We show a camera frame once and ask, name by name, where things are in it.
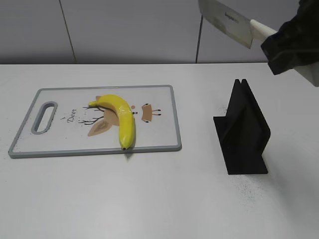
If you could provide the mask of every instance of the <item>deer antler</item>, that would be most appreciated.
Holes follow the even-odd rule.
[[[102,119],[102,117],[99,117],[99,118],[93,118],[94,120],[91,121],[91,120],[83,120],[82,122],[79,122],[79,123],[83,123],[84,125],[91,125],[91,124],[94,124],[96,121],[98,121],[99,119]]]
[[[83,107],[83,108],[85,108],[86,110],[87,109],[95,109],[94,111],[101,111],[101,112],[104,112],[104,110],[102,110],[100,107]]]

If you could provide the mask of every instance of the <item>white cutting board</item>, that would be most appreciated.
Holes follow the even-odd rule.
[[[122,97],[134,112],[136,141],[132,149],[123,151],[120,148],[119,127],[112,112],[104,108],[85,108],[97,96],[107,94]],[[52,120],[46,120],[51,122],[48,130],[39,133],[41,130],[32,128],[41,107],[48,102],[55,103],[56,111],[52,114]],[[172,86],[52,88],[37,92],[9,149],[9,155],[12,158],[26,158],[180,149]]]

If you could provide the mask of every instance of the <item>yellow banana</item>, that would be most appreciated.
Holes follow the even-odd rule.
[[[105,107],[113,110],[119,118],[119,140],[123,150],[132,146],[135,138],[135,119],[130,105],[119,96],[105,95],[89,103],[90,107]]]

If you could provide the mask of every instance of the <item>table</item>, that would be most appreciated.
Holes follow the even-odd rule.
[[[272,131],[267,175],[229,176],[213,116],[246,78]],[[182,150],[10,159],[39,88],[170,84]],[[319,226],[319,89],[266,63],[1,65],[0,238],[312,239]]]

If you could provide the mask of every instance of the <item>wall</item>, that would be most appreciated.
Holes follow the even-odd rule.
[[[298,0],[220,1],[274,29],[298,8]],[[197,0],[2,0],[0,64],[195,63],[199,23]],[[249,50],[203,21],[198,63],[260,61],[258,41]]]
[[[0,64],[74,63],[58,0],[1,0],[0,31]]]

